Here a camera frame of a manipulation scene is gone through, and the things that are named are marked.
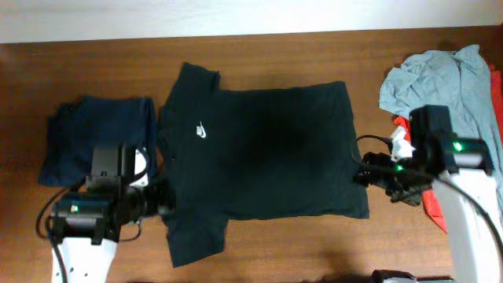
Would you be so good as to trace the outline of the black t-shirt with white logo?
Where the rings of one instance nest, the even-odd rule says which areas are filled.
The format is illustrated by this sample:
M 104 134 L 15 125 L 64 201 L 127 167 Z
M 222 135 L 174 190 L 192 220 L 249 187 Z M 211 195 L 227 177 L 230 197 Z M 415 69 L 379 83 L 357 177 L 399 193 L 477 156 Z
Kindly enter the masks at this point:
M 227 223 L 296 216 L 367 219 L 345 83 L 223 90 L 183 64 L 161 108 L 157 147 L 174 193 L 163 217 L 173 266 L 222 252 Z

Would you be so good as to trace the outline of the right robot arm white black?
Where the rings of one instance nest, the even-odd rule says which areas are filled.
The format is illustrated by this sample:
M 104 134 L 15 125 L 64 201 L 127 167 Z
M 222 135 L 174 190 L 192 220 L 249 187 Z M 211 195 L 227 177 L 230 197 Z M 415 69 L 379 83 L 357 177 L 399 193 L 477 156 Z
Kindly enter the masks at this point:
M 425 105 L 409 115 L 406 141 L 383 138 L 389 154 L 355 158 L 355 180 L 384 182 L 392 202 L 431 190 L 441 206 L 453 259 L 454 282 L 502 280 L 502 228 L 497 181 L 486 142 L 453 132 L 446 106 Z

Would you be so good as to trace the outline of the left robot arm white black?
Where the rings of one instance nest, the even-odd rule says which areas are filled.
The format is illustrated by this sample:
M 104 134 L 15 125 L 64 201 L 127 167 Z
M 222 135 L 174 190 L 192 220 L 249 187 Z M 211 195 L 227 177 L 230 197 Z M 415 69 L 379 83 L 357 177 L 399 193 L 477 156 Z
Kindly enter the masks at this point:
M 52 246 L 53 282 L 104 282 L 126 224 L 167 215 L 175 196 L 165 178 L 148 177 L 144 149 L 101 146 L 93 151 L 83 189 L 55 203 L 44 226 Z

